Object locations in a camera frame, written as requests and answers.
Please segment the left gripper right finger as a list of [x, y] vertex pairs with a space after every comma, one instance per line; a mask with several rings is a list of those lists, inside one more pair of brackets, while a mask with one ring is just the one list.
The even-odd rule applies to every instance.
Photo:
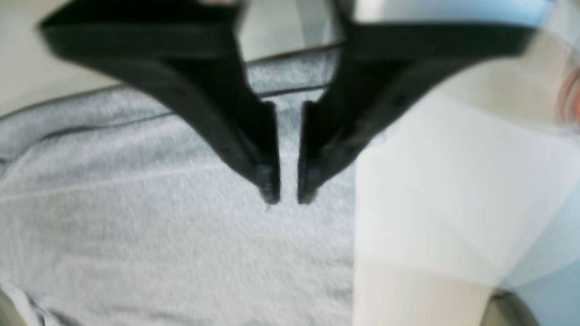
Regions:
[[300, 204], [438, 84], [520, 56], [535, 33], [533, 0], [333, 0], [332, 8], [343, 43], [327, 91], [303, 107]]

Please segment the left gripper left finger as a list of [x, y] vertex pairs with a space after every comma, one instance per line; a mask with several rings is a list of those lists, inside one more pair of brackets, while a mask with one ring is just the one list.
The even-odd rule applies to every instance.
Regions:
[[281, 196], [277, 116], [249, 86], [245, 4], [72, 0], [40, 23], [54, 56], [136, 87], [189, 124], [267, 204]]

